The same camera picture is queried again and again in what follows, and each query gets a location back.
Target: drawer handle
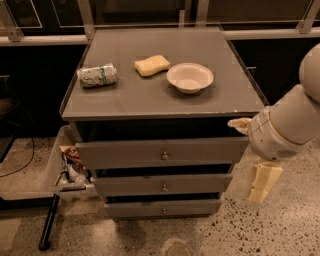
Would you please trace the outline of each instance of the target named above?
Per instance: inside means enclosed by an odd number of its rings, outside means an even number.
[[[163,186],[162,186],[162,191],[163,191],[163,192],[168,192],[168,191],[169,191],[169,189],[168,189],[168,187],[167,187],[166,184],[163,184]]]
[[[164,152],[162,153],[161,159],[162,159],[162,160],[165,160],[165,161],[169,159],[169,155],[167,154],[167,151],[164,151]]]

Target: drawer cabinet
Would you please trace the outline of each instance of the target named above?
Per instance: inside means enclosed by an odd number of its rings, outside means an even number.
[[[87,50],[83,63],[113,63],[119,80],[86,90],[75,76],[60,112],[108,215],[215,213],[249,142],[227,123],[253,117],[265,102],[223,33],[217,27],[97,30]],[[186,95],[166,72],[141,77],[133,63],[156,54],[172,66],[206,66],[212,85]]]

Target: black chair leg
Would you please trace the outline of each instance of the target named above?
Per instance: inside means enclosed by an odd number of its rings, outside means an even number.
[[[54,217],[56,215],[56,211],[58,208],[60,197],[56,194],[54,194],[51,206],[48,211],[46,223],[44,224],[41,240],[39,243],[39,250],[40,251],[46,251],[50,248],[50,242],[49,242],[49,236],[52,228],[52,224],[54,221]]]

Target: white bowl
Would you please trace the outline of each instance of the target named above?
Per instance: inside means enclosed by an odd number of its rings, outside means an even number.
[[[213,82],[213,75],[199,64],[182,63],[169,69],[167,79],[181,92],[192,94],[208,87]]]

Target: black cable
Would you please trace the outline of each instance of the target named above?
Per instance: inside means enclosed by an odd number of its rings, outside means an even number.
[[[33,138],[31,138],[31,141],[32,141],[32,156],[31,156],[31,159],[29,160],[29,162],[28,162],[26,165],[24,165],[23,167],[21,167],[21,168],[19,168],[18,170],[16,170],[16,171],[13,171],[13,172],[11,172],[11,173],[7,173],[7,174],[4,174],[4,175],[1,175],[0,178],[7,177],[7,176],[12,175],[12,174],[14,174],[14,173],[20,172],[21,170],[23,170],[24,168],[26,168],[26,167],[32,162],[33,157],[34,157],[35,146],[34,146],[34,140],[33,140]]]

